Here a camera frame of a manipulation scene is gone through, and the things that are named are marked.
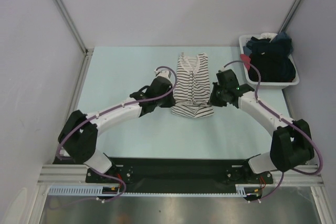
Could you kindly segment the black white striped tank top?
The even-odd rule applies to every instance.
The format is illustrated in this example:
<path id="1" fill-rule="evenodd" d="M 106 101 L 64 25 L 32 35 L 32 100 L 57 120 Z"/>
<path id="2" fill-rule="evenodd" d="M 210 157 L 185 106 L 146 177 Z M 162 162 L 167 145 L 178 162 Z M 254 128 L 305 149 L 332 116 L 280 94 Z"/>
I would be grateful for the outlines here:
<path id="1" fill-rule="evenodd" d="M 214 109 L 208 104 L 211 94 L 208 55 L 202 53 L 190 57 L 181 53 L 176 76 L 172 114 L 193 119 L 212 116 Z"/>

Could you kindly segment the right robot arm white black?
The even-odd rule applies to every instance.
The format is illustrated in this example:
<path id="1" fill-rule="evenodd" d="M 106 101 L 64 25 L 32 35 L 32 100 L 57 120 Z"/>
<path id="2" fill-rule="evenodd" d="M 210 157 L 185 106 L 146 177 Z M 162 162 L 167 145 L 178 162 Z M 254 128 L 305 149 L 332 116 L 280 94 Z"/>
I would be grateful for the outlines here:
<path id="1" fill-rule="evenodd" d="M 250 158 L 242 169 L 243 179 L 254 183 L 263 172 L 286 172 L 310 161 L 315 156 L 309 124 L 305 120 L 284 118 L 268 107 L 248 84 L 240 85 L 235 73 L 229 69 L 216 74 L 217 81 L 209 104 L 224 107 L 228 104 L 249 114 L 271 136 L 270 151 Z"/>

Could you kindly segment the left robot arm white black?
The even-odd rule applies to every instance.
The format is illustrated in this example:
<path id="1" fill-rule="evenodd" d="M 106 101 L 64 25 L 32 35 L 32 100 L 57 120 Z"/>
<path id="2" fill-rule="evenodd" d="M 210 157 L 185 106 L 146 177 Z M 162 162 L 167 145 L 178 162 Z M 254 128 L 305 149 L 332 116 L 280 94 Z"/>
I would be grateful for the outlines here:
<path id="1" fill-rule="evenodd" d="M 113 126 L 140 118 L 157 107 L 172 107 L 175 104 L 172 90 L 173 85 L 167 77 L 157 76 L 149 86 L 102 112 L 72 112 L 58 136 L 59 148 L 64 148 L 75 164 L 90 167 L 105 182 L 112 181 L 116 169 L 110 158 L 97 149 L 98 137 Z"/>

